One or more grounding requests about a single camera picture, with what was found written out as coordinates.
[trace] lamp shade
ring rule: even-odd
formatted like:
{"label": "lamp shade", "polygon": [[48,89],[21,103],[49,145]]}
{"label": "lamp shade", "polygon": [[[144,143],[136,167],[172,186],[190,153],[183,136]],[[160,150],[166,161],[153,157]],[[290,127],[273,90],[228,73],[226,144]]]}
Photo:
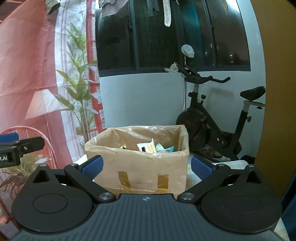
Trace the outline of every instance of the lamp shade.
{"label": "lamp shade", "polygon": [[29,105],[25,119],[64,109],[67,109],[67,107],[59,102],[48,89],[36,91]]}

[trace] circular pad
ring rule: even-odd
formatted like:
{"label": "circular pad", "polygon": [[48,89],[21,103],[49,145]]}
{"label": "circular pad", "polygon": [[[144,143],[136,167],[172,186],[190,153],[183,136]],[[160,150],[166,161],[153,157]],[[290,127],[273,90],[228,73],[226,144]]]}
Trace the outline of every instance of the circular pad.
{"label": "circular pad", "polygon": [[33,207],[41,213],[57,213],[62,211],[68,204],[67,198],[60,194],[44,194],[36,198]]}
{"label": "circular pad", "polygon": [[281,203],[262,186],[242,183],[216,188],[204,196],[201,210],[212,223],[231,232],[274,229],[281,217]]}
{"label": "circular pad", "polygon": [[89,217],[93,202],[87,193],[71,186],[42,184],[28,185],[26,194],[20,193],[21,198],[14,201],[12,214],[20,227],[56,233],[72,229]]}

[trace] gray wall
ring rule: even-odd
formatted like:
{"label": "gray wall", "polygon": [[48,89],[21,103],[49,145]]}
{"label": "gray wall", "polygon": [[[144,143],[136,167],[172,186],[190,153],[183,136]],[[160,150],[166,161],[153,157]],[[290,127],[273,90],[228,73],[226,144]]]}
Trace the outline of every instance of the gray wall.
{"label": "gray wall", "polygon": [[[218,79],[227,76],[225,84],[214,82],[200,85],[199,93],[207,95],[205,107],[222,130],[235,130],[243,98],[243,90],[265,86],[265,64],[257,20],[249,0],[237,0],[250,52],[251,72],[200,72]],[[132,74],[100,78],[100,89],[107,127],[129,125],[173,125],[183,109],[183,79],[178,73]],[[187,85],[193,90],[193,84]],[[265,101],[265,96],[258,101]],[[252,121],[246,123],[240,142],[239,154],[256,156],[258,151],[264,110],[251,107]]]}

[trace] plastic bag liner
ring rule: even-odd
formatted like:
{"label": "plastic bag liner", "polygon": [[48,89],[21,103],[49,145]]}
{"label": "plastic bag liner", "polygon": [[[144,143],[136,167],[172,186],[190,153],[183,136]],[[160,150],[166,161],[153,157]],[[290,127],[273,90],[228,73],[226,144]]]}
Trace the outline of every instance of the plastic bag liner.
{"label": "plastic bag liner", "polygon": [[[161,143],[175,147],[172,153],[140,152],[137,143]],[[127,150],[119,149],[126,144]],[[104,166],[94,182],[115,195],[185,191],[188,133],[185,126],[128,126],[109,128],[85,145],[87,158],[101,155]]]}

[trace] bike seat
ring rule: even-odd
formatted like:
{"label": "bike seat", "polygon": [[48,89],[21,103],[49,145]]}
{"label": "bike seat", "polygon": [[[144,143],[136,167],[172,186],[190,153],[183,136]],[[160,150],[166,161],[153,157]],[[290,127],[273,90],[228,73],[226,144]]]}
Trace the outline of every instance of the bike seat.
{"label": "bike seat", "polygon": [[246,100],[254,101],[254,100],[259,99],[261,96],[263,96],[265,94],[265,92],[266,92],[265,87],[259,86],[254,89],[242,91],[240,93],[240,96],[245,98]]}

